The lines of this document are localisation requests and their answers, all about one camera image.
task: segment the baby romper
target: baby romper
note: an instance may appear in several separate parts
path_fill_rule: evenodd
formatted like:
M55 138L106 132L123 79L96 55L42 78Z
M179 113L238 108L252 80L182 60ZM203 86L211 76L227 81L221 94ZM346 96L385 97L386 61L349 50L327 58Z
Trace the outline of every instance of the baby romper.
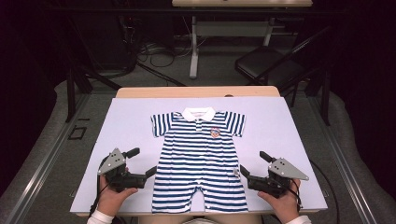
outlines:
M189 212L197 190L204 194L206 212L247 212L233 145L245 120L245 115L211 107L151 116L154 136L164 136L152 212Z

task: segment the black cable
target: black cable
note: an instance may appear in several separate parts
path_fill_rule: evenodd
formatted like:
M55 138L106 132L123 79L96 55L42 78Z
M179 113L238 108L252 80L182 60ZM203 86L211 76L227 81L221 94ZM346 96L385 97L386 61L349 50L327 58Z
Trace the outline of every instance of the black cable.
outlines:
M186 56L191 51L191 39L189 39L189 41L184 41L184 40L182 40L183 36L187 36L187 35L182 35L179 41L183 42L185 44L184 44L184 47L179 47L179 49L181 49L181 51L176 53L176 57Z
M282 223L279 219L279 217L277 217L276 215L272 214L271 217L273 217L274 219L276 219L279 223Z
M332 184L329 180L329 178L323 173L323 171L319 168L319 166L314 163L311 159L309 159L309 161L318 169L318 171L323 175L323 177L326 179L327 184L329 185L331 191L332 191L332 196L334 197L334 203L335 203L335 209L336 209L336 223L339 224L340 223L340 208L339 208L339 204L338 204L338 200L337 197L335 196L335 191L334 188L332 187Z
M154 69L152 69L150 67L147 67L147 66L143 65L142 63L137 63L137 66L145 69L146 71L150 72L151 74L153 74L156 77L160 77L162 79L165 79L166 81L173 82L179 87L186 87L186 85L184 85L183 83L181 83L181 82L179 82L179 81L177 81L177 80L175 80L175 79L173 79L171 77L168 77L168 76L166 76L166 75L164 75L164 74L162 74L162 73L160 73L158 71L155 71Z
M90 215L89 215L88 217L91 217L92 214L93 214L93 212L96 210L96 207L97 207L97 205L98 205L98 203L99 203L99 198L100 198L101 193L102 193L103 190L105 190L109 185L110 185L110 183L107 183L107 184L105 185L104 188L100 189L100 176L97 177L97 182L96 182L96 186L97 186L97 188L96 188L96 192L97 192L97 193L96 193L96 198L95 198L95 201L93 202L93 205L91 205Z
M140 50L140 52L136 55L137 56L136 58L137 58L138 61L144 63L149 58L149 48L148 48L147 44L142 44L142 48L144 48L144 51L142 52L142 50ZM146 58L145 59L140 59L139 58L140 55L145 55Z
M126 220L123 217L116 217L122 224L127 224Z
M162 52L162 53L152 53L151 57L149 59L149 62L151 63L151 65L153 65L154 67L167 67L167 66L171 65L175 61L175 53L172 52L172 51L169 51L169 50L166 50L165 52L170 53L170 55L171 55L172 60L171 60L170 63L165 64L165 65L156 65L156 64L154 64L153 61L152 61L152 58L153 58L152 56L153 55L157 55L157 54L164 54L164 52Z
M295 186L297 187L297 192L294 192L291 188L284 186L282 183L280 183L279 181L275 180L275 179L271 179L271 181L274 181L275 183L277 183L282 189L285 189L287 191L289 191L290 193L292 193L296 199L297 199L297 211L300 211L300 208L302 208L302 202L301 202L301 198L300 198L300 190L299 187L297 185L297 183L292 179L292 183L295 184Z
M133 221L134 221L134 217L131 217L131 219L129 220L129 224L132 224Z

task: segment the sleeve cuff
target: sleeve cuff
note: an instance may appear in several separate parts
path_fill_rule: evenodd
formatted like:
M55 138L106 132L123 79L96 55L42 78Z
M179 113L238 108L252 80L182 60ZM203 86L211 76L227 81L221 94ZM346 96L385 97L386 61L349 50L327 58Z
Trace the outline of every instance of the sleeve cuff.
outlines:
M309 219L308 216L300 216L286 224L309 224L309 223L311 223L311 220Z
M113 221L113 218L114 218L114 217L110 217L110 216L108 216L108 215L106 215L104 213L101 213L98 210L95 210L92 213L92 217L94 217L95 219L97 219L97 220L99 220L99 221L101 221L103 223L108 223L108 224L110 224Z

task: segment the metal chair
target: metal chair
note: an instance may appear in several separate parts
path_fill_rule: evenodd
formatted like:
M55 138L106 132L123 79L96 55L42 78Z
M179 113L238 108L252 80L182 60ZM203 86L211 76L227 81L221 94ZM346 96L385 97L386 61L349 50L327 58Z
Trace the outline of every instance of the metal chair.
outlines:
M275 86L280 92L293 87L290 106L294 106L299 82L313 76L320 69L325 58L324 37L330 30L330 26L320 30L286 54L275 48L260 46L237 59L235 69L249 80L248 85Z

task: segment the chair leg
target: chair leg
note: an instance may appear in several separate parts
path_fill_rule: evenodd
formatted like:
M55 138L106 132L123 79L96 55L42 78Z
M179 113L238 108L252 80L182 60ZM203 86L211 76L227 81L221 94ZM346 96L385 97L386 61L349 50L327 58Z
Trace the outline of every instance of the chair leg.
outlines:
M294 85L293 97L291 98L290 107L294 107L294 102L296 100L297 90L298 90L298 82L297 82L297 84Z

